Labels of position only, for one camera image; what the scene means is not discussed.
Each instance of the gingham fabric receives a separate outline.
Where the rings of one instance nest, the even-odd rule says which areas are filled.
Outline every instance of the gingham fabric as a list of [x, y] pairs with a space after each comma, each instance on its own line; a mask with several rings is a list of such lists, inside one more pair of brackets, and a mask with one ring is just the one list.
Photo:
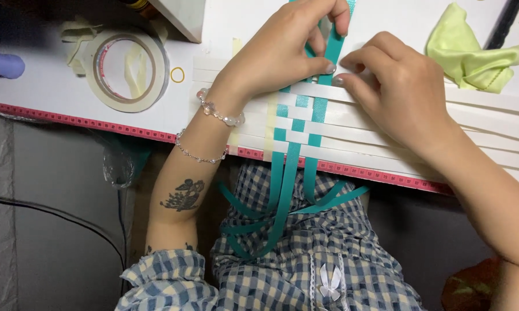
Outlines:
[[[298, 171], [291, 211], [310, 205], [303, 177]], [[265, 211], [269, 181], [269, 168], [249, 162], [241, 168], [235, 196], [249, 208]], [[316, 199], [337, 181], [318, 172]], [[339, 195], [354, 187], [348, 182]], [[254, 222], [230, 208], [222, 225]], [[238, 241], [255, 252], [266, 244], [269, 232], [266, 226]], [[211, 256], [218, 292], [203, 281], [204, 258], [198, 253], [159, 251], [122, 275], [135, 288], [119, 300], [116, 310], [424, 310], [419, 295], [404, 282], [399, 263], [378, 244], [359, 199], [317, 214], [289, 215], [282, 238], [264, 257], [243, 261], [225, 236], [217, 240]]]

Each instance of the white bow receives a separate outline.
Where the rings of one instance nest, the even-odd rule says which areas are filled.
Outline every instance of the white bow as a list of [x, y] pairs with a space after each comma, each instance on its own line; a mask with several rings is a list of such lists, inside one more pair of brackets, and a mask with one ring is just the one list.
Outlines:
[[324, 264], [321, 267], [321, 281], [323, 282], [323, 286], [321, 286], [320, 288], [321, 294], [323, 294], [323, 296], [326, 297], [330, 293], [332, 300], [336, 301], [340, 297], [340, 293], [337, 291], [337, 289], [340, 286], [341, 280], [342, 272], [340, 271], [340, 269], [338, 269], [338, 267], [334, 267], [334, 272], [332, 273], [332, 280], [329, 286], [327, 267], [326, 264]]

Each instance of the fingernail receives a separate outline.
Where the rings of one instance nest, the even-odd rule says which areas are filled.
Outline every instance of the fingernail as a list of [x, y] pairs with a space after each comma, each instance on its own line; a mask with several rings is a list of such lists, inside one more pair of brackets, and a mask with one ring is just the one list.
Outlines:
[[332, 86], [342, 86], [344, 84], [344, 79], [339, 76], [335, 76], [332, 78]]
[[336, 71], [336, 65], [330, 64], [327, 67], [327, 71], [325, 71], [325, 73], [328, 74], [328, 75], [332, 75], [335, 71]]

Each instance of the tattoo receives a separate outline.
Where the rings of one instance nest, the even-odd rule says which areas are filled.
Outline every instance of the tattoo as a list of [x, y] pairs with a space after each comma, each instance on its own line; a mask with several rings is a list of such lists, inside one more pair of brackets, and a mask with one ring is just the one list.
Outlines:
[[198, 207], [197, 205], [194, 205], [194, 203], [198, 201], [200, 192], [204, 187], [205, 185], [203, 180], [194, 182], [192, 179], [187, 179], [184, 184], [175, 188], [175, 190], [179, 190], [179, 192], [169, 194], [169, 199], [165, 202], [159, 202], [159, 205], [165, 208], [173, 208], [177, 211], [193, 210]]

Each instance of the woman's left hand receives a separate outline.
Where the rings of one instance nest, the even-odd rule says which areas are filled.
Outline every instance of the woman's left hand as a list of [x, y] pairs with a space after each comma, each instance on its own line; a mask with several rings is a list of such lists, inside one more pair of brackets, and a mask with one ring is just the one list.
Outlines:
[[[284, 4], [217, 75], [212, 89], [229, 91], [245, 105], [254, 95], [279, 90], [313, 75], [334, 73], [336, 66], [323, 57], [326, 43], [318, 28], [319, 20], [326, 15], [340, 35], [347, 35], [346, 0]], [[306, 42], [318, 57], [307, 57]]]

